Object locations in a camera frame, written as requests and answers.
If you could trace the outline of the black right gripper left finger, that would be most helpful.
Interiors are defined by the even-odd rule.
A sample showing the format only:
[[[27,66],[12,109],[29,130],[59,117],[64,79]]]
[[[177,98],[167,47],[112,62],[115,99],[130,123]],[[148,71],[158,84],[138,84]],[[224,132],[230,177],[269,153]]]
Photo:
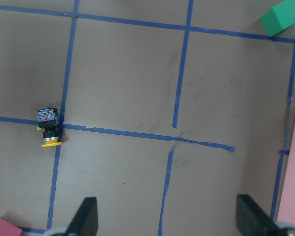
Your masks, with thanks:
[[[69,224],[67,236],[96,236],[98,232],[98,205],[96,197],[86,197]]]

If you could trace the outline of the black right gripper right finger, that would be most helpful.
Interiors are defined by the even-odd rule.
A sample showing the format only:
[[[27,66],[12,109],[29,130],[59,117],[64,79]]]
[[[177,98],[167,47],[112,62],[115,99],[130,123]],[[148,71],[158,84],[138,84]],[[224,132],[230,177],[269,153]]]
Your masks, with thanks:
[[[288,236],[248,194],[236,197],[236,227],[242,236]]]

